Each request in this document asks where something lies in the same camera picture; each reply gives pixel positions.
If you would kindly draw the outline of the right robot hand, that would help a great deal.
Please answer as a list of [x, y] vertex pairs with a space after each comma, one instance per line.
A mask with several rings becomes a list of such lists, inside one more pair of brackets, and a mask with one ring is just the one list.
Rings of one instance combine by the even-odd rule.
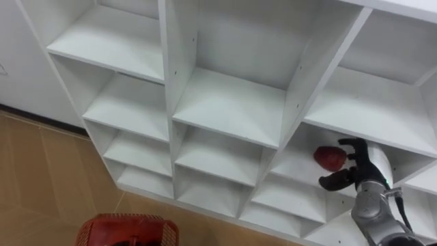
[[391, 165], [384, 151], [376, 143], [353, 137], [338, 140], [337, 146], [319, 146], [313, 159], [330, 172], [318, 179], [327, 191], [340, 191], [351, 185], [374, 181], [386, 190], [393, 187]]

